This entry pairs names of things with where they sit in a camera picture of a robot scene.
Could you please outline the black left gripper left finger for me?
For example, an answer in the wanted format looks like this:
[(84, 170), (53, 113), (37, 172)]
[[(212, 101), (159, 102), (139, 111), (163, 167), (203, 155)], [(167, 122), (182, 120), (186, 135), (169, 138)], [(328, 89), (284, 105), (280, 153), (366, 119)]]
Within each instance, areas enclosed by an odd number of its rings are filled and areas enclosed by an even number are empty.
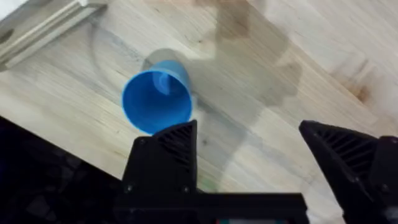
[(197, 191), (197, 121), (134, 140), (122, 178), (125, 192)]

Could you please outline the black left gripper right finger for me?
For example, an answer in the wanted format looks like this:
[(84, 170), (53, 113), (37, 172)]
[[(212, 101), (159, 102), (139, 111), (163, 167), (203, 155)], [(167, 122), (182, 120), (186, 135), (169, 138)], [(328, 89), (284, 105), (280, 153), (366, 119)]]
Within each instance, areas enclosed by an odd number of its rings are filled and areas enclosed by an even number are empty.
[(299, 131), (346, 223), (397, 223), (397, 138), (304, 120)]

